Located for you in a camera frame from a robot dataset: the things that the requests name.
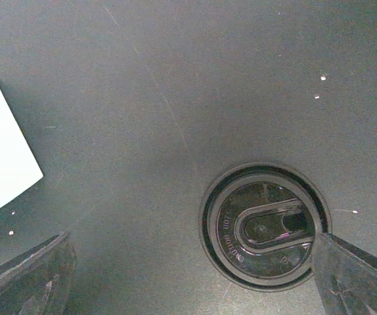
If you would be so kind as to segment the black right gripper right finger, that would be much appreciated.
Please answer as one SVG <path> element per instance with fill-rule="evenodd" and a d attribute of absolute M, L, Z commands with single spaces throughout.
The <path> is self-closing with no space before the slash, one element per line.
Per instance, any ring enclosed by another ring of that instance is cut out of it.
<path fill-rule="evenodd" d="M 312 271 L 327 314 L 377 314 L 377 257 L 333 234 L 318 233 Z"/>

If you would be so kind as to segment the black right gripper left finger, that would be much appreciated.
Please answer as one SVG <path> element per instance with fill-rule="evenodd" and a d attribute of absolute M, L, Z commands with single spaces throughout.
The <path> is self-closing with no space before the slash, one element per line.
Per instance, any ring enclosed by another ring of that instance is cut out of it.
<path fill-rule="evenodd" d="M 62 314 L 76 272 L 70 233 L 0 265 L 0 314 Z"/>

